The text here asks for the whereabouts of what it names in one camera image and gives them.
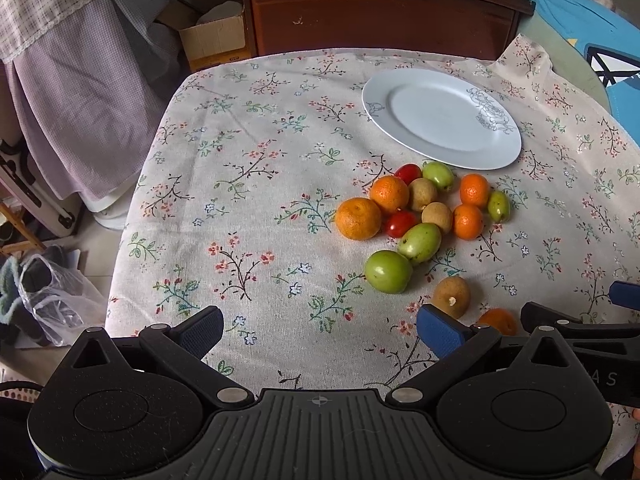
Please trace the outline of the white plate with rose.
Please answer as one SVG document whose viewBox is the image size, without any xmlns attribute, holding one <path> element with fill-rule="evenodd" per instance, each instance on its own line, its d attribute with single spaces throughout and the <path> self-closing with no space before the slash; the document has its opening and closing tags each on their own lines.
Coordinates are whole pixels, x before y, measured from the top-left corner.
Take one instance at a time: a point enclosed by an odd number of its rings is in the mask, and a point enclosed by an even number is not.
<svg viewBox="0 0 640 480">
<path fill-rule="evenodd" d="M 521 154 L 515 120 L 488 91 L 436 70 L 378 72 L 363 86 L 361 101 L 385 134 L 436 162 L 498 170 Z"/>
</svg>

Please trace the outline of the small green jujube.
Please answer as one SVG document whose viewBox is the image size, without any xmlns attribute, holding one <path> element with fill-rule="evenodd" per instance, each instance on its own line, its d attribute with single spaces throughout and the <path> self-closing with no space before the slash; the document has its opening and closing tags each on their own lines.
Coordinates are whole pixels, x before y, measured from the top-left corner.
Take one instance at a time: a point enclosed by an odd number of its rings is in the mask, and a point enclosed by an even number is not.
<svg viewBox="0 0 640 480">
<path fill-rule="evenodd" d="M 456 176 L 452 170 L 442 162 L 434 162 L 434 160 L 423 165 L 422 174 L 442 192 L 449 192 L 456 182 Z"/>
<path fill-rule="evenodd" d="M 506 222 L 506 220 L 510 218 L 511 214 L 509 197 L 502 191 L 493 190 L 489 196 L 487 210 L 493 222 Z"/>
</svg>

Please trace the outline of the white device on floor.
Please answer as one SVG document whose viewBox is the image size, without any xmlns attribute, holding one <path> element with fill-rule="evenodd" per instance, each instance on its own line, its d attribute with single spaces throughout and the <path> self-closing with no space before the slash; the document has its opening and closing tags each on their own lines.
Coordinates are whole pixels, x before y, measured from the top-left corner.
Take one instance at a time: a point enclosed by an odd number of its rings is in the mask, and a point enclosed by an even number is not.
<svg viewBox="0 0 640 480">
<path fill-rule="evenodd" d="M 51 234 L 75 233 L 84 203 L 77 194 L 59 200 L 43 179 L 24 139 L 1 141 L 1 184 Z"/>
</svg>

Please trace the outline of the round green jujube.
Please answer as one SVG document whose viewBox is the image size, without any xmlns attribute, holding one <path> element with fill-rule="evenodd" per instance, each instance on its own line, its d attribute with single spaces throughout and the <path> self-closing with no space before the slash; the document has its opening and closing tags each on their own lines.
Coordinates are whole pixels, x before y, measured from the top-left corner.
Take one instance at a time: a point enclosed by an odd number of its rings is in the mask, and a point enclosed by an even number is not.
<svg viewBox="0 0 640 480">
<path fill-rule="evenodd" d="M 379 250 L 368 258 L 364 266 L 364 275 L 368 283 L 386 294 L 403 292 L 413 274 L 409 260 L 392 250 Z"/>
</svg>

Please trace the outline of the small orange mandarin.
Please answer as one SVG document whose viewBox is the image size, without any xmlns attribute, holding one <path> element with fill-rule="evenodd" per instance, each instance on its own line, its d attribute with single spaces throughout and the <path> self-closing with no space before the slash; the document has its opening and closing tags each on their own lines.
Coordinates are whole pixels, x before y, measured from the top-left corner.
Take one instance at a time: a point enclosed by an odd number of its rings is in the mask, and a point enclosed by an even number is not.
<svg viewBox="0 0 640 480">
<path fill-rule="evenodd" d="M 481 174 L 466 174 L 459 185 L 459 196 L 462 204 L 485 209 L 489 196 L 490 184 Z"/>
<path fill-rule="evenodd" d="M 480 208 L 460 204 L 454 208 L 454 235 L 462 240 L 475 240 L 484 231 L 484 217 Z"/>
</svg>

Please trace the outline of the dark wooden cabinet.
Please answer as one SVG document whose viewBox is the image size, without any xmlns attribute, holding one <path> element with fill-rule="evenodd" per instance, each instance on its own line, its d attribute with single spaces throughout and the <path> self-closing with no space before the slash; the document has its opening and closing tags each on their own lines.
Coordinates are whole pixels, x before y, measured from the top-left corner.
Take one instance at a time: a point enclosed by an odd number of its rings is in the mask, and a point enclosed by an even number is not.
<svg viewBox="0 0 640 480">
<path fill-rule="evenodd" d="M 530 0 L 243 0 L 253 53 L 391 48 L 495 60 Z"/>
</svg>

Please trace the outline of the clear plastic bag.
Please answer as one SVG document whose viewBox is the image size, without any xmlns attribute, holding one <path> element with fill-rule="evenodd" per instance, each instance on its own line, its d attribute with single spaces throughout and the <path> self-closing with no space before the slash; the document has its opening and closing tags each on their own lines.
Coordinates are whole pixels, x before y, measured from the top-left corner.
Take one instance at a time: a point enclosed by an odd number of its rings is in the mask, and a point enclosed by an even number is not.
<svg viewBox="0 0 640 480">
<path fill-rule="evenodd" d="M 23 304 L 55 347 L 71 346 L 91 327 L 103 327 L 106 299 L 77 269 L 43 255 L 29 257 L 18 284 Z"/>
</svg>

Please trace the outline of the red cherry tomato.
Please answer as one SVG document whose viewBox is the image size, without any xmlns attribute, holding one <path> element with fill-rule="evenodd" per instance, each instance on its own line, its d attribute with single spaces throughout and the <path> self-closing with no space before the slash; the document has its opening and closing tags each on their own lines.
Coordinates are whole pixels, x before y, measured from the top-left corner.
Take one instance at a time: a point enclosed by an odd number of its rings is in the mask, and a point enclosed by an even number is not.
<svg viewBox="0 0 640 480">
<path fill-rule="evenodd" d="M 394 176 L 406 185 L 410 185 L 414 180 L 422 177 L 422 168 L 416 164 L 405 164 L 394 172 Z"/>
<path fill-rule="evenodd" d="M 400 210 L 385 219 L 383 231 L 391 238 L 401 238 L 419 222 L 413 211 Z"/>
</svg>

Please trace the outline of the cardboard box on floor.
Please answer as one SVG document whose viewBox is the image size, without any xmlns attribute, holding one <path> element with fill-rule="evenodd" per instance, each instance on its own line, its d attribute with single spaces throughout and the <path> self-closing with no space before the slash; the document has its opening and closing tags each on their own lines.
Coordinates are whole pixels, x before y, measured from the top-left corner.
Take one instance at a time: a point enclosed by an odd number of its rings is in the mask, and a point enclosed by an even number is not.
<svg viewBox="0 0 640 480">
<path fill-rule="evenodd" d="M 243 0 L 169 0 L 156 20 L 178 35 L 192 73 L 252 57 Z"/>
</svg>

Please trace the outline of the small green jujube top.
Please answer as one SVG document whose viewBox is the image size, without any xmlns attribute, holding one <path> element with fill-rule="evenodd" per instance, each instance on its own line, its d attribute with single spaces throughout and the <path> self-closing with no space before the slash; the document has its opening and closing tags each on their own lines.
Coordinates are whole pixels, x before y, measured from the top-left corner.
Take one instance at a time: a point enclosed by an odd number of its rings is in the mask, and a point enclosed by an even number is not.
<svg viewBox="0 0 640 480">
<path fill-rule="evenodd" d="M 423 165 L 422 174 L 442 192 L 449 192 L 456 182 L 456 176 L 452 170 L 442 162 L 434 162 L 434 160 Z"/>
</svg>

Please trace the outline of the oval green jujube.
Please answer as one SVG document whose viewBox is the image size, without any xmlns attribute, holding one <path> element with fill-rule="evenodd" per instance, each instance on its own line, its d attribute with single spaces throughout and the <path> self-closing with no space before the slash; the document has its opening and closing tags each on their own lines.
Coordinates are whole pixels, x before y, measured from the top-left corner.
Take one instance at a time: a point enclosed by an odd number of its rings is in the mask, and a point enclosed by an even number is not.
<svg viewBox="0 0 640 480">
<path fill-rule="evenodd" d="M 397 250 L 413 266 L 427 262 L 437 254 L 442 244 L 442 232 L 435 223 L 420 223 L 405 232 Z"/>
</svg>

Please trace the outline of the blue shark plush pillow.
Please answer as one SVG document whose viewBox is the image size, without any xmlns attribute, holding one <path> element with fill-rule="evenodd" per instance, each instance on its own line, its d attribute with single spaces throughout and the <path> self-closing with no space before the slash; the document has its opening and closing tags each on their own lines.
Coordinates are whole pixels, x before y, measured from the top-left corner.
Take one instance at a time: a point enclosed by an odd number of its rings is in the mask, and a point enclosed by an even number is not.
<svg viewBox="0 0 640 480">
<path fill-rule="evenodd" d="M 639 139 L 639 29 L 594 0 L 530 0 L 586 61 L 614 118 Z"/>
</svg>

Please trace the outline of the large orange mandarin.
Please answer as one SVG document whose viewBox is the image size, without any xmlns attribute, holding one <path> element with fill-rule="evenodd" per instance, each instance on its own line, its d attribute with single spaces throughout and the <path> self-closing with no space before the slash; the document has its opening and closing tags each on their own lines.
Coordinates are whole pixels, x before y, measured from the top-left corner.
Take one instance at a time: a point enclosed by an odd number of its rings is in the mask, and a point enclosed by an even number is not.
<svg viewBox="0 0 640 480">
<path fill-rule="evenodd" d="M 354 197 L 340 203 L 334 222 L 349 240 L 370 240 L 381 229 L 382 212 L 373 200 Z"/>
</svg>

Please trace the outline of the plaid purple cloth cover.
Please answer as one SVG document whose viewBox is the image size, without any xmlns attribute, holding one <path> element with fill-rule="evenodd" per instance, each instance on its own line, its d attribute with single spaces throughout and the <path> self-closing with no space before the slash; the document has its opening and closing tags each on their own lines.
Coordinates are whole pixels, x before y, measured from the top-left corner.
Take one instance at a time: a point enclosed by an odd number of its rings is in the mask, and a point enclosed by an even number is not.
<svg viewBox="0 0 640 480">
<path fill-rule="evenodd" d="M 102 200 L 136 176 L 178 87 L 169 0 L 1 0 L 1 61 L 53 193 Z"/>
</svg>

